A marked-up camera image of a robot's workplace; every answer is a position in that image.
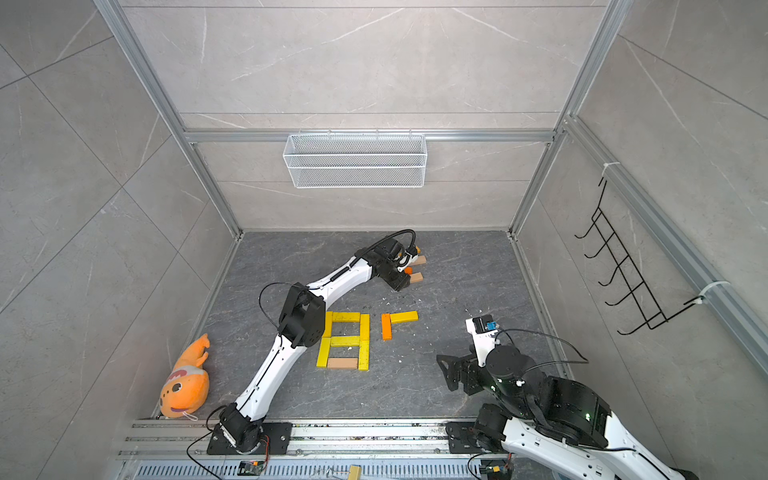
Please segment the yellow block angled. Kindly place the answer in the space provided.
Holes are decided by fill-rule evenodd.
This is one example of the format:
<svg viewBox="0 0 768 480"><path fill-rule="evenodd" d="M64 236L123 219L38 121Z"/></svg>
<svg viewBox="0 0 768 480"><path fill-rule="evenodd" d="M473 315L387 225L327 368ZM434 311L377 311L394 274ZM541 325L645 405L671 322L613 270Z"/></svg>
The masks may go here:
<svg viewBox="0 0 768 480"><path fill-rule="evenodd" d="M402 324L416 322L419 320L419 314L417 311L402 312L390 315L390 321L392 324Z"/></svg>

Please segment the lime yellow block short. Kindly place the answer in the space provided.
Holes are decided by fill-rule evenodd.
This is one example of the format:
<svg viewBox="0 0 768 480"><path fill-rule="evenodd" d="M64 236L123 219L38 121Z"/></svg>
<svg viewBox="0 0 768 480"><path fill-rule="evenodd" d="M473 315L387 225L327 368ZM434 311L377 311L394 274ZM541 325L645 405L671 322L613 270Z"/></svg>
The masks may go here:
<svg viewBox="0 0 768 480"><path fill-rule="evenodd" d="M360 316L360 322L359 322L360 328L359 328L359 339L360 342L370 342L370 315L369 314L362 314Z"/></svg>

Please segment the lime yellow block long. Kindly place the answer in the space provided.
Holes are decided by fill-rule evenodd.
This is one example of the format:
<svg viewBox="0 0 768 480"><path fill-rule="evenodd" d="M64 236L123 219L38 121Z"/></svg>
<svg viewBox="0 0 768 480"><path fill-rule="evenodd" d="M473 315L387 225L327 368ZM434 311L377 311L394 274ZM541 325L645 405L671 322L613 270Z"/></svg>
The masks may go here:
<svg viewBox="0 0 768 480"><path fill-rule="evenodd" d="M330 346L332 348L340 347L359 347L359 336L335 336L330 338Z"/></svg>

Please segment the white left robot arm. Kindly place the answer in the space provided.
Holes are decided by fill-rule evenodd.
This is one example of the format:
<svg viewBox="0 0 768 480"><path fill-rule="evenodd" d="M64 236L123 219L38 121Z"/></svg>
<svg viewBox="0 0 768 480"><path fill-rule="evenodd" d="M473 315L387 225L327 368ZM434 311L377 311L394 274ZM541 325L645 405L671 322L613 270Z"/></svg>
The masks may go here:
<svg viewBox="0 0 768 480"><path fill-rule="evenodd" d="M419 257L416 232L403 229L355 252L338 269L308 284L294 283L278 316L269 354L245 390L221 409L214 434L239 454L266 444L262 423L279 387L305 351L321 341L327 308L355 287L380 278L393 290L410 285L406 268Z"/></svg>

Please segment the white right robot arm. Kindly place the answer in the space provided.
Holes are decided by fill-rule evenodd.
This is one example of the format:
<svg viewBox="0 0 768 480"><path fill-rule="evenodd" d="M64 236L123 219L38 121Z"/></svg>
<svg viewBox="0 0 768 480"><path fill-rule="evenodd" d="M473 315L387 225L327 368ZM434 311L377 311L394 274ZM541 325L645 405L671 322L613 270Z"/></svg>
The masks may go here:
<svg viewBox="0 0 768 480"><path fill-rule="evenodd" d="M586 385L540 370L512 344L477 354L436 358L451 391L490 392L474 424L446 431L484 453L510 453L578 479L693 479L670 467L624 428L610 406Z"/></svg>

